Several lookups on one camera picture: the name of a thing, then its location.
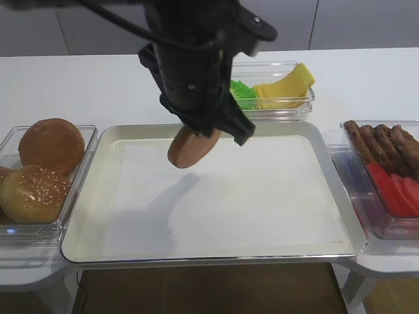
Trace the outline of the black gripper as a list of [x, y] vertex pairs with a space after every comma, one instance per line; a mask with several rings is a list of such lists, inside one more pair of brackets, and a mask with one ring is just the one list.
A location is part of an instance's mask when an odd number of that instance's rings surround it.
[[261, 42], [271, 42], [278, 32], [264, 20], [238, 22], [218, 32], [203, 52], [148, 44], [138, 57], [160, 90], [160, 103], [199, 137], [221, 130], [243, 146], [255, 125], [230, 92], [232, 59], [239, 52], [257, 53]]

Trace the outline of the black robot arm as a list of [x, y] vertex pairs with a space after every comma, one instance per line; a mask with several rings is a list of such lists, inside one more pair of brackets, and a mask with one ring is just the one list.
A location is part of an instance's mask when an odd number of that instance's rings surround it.
[[230, 92], [232, 62], [274, 41], [273, 26], [239, 1], [143, 1], [147, 27], [112, 12], [110, 1], [79, 6], [147, 41], [138, 56], [160, 90], [160, 103], [195, 134], [221, 130], [239, 145], [253, 135], [255, 125]]

